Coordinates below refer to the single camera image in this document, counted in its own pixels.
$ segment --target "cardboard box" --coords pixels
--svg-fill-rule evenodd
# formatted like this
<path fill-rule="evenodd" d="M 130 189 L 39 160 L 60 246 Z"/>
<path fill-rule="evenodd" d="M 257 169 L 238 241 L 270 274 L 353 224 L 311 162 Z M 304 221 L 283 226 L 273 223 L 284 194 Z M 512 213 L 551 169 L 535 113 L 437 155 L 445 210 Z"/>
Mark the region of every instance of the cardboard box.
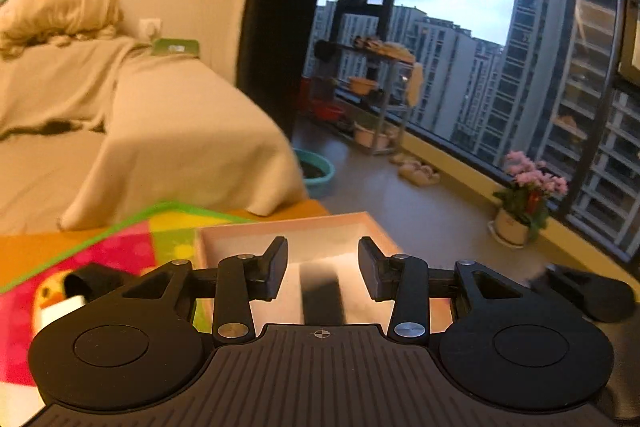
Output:
<path fill-rule="evenodd" d="M 261 255 L 279 235 L 289 243 L 289 265 L 276 299 L 251 302 L 257 334 L 267 323 L 302 324 L 302 288 L 332 278 L 347 324 L 378 323 L 386 331 L 394 302 L 370 299 L 358 267 L 358 241 L 369 235 L 388 256 L 401 250 L 366 212 L 197 229 L 195 267 L 214 267 L 241 253 Z M 449 299 L 430 299 L 430 306 L 431 331 L 444 331 L 451 324 Z M 205 309 L 211 319 L 212 299 Z"/>

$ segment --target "potted plant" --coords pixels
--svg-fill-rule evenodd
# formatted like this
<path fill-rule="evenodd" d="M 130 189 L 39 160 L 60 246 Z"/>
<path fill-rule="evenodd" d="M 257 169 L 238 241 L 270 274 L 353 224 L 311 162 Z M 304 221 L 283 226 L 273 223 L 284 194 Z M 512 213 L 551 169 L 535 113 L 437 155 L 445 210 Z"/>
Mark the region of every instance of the potted plant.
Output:
<path fill-rule="evenodd" d="M 494 192 L 502 206 L 490 229 L 496 239 L 510 247 L 521 248 L 535 239 L 540 229 L 546 228 L 548 198 L 567 193 L 566 180 L 543 172 L 544 167 L 544 162 L 534 162 L 522 151 L 505 156 L 504 170 L 512 176 L 511 184 Z"/>

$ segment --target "green tissue box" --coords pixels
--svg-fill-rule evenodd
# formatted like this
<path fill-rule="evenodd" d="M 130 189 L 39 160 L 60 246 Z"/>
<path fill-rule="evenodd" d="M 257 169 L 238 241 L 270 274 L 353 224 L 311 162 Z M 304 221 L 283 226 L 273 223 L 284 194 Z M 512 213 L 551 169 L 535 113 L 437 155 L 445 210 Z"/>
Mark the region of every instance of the green tissue box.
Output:
<path fill-rule="evenodd" d="M 200 43 L 189 39 L 156 39 L 151 48 L 152 55 L 189 55 L 200 57 Z"/>

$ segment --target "pair of slippers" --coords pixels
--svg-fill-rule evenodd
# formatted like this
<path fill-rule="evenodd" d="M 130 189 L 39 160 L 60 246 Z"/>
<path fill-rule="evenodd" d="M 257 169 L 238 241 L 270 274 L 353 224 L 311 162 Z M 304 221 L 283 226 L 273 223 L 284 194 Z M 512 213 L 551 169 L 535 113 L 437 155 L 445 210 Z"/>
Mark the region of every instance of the pair of slippers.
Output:
<path fill-rule="evenodd" d="M 390 162 L 399 165 L 398 176 L 406 179 L 417 187 L 428 187 L 440 182 L 439 172 L 433 167 L 426 165 L 416 158 L 398 153 L 391 157 Z"/>

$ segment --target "ribbed black plate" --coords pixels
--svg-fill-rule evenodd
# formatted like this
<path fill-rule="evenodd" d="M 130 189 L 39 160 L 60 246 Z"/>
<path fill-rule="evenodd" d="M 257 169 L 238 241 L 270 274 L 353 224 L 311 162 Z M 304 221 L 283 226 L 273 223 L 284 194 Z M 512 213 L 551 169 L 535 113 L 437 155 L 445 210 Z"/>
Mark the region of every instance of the ribbed black plate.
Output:
<path fill-rule="evenodd" d="M 173 399 L 123 414 L 53 405 L 33 427 L 605 427 L 595 407 L 526 415 L 466 396 L 426 349 L 386 340 L 376 326 L 270 325 L 253 343 L 219 349 Z"/>

